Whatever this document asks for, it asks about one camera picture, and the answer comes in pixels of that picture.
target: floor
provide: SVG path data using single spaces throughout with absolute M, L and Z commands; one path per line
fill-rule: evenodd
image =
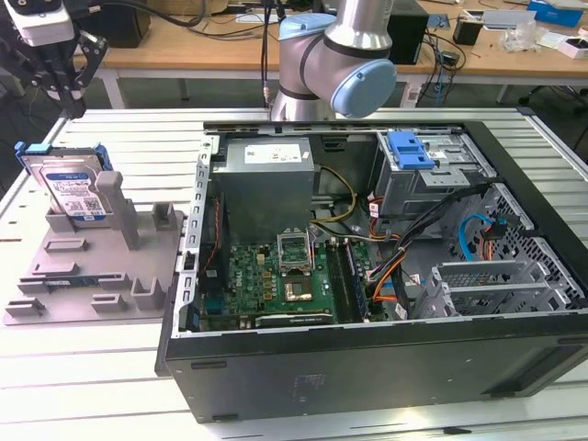
M 0 78 L 12 87 L 10 78 Z M 121 81 L 130 107 L 261 107 L 259 82 L 254 80 L 189 80 L 191 99 L 183 102 L 176 80 L 125 79 Z M 518 98 L 525 96 L 531 87 L 512 86 L 502 106 L 514 107 Z M 447 98 L 446 107 L 497 107 L 495 99 L 500 90 L 497 85 L 456 85 Z M 397 87 L 386 107 L 397 107 L 402 88 Z M 88 108 L 109 108 L 106 92 L 99 80 L 86 90 Z M 432 107 L 434 99 L 424 98 L 420 107 Z M 529 105 L 568 145 L 576 143 L 588 124 L 588 113 L 573 115 L 575 103 L 549 88 L 533 96 Z M 42 93 L 28 90 L 26 95 L 10 106 L 0 106 L 0 196 L 20 172 L 12 146 L 17 141 L 42 141 L 60 114 L 60 110 Z M 578 148 L 579 155 L 588 158 L 588 136 Z

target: plastic bag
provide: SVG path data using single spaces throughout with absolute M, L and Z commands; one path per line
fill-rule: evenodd
M 515 29 L 508 29 L 500 37 L 500 44 L 507 52 L 540 51 L 537 44 L 547 32 L 546 28 L 537 26 L 536 21 L 520 23 Z

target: motherboard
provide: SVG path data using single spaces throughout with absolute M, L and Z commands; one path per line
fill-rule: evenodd
M 202 318 L 213 328 L 233 322 L 241 329 L 361 318 L 362 281 L 372 265 L 367 246 L 290 239 L 232 246 L 228 287 L 222 296 L 206 294 Z

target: cardboard box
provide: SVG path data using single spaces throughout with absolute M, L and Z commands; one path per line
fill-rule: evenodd
M 576 60 L 588 59 L 588 40 L 582 37 L 571 37 L 560 43 L 558 51 Z
M 207 13 L 216 14 L 226 9 L 229 0 L 206 0 Z M 200 0 L 149 0 L 153 9 L 177 16 L 197 16 L 200 13 Z
M 584 11 L 579 9 L 557 9 L 552 5 L 541 0 L 531 0 L 527 7 L 529 11 L 537 11 L 535 20 L 554 25 L 567 26 L 574 28 L 582 18 Z

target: open computer tower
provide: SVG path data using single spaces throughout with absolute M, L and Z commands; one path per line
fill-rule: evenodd
M 536 393 L 588 250 L 479 122 L 207 123 L 161 355 L 201 423 Z

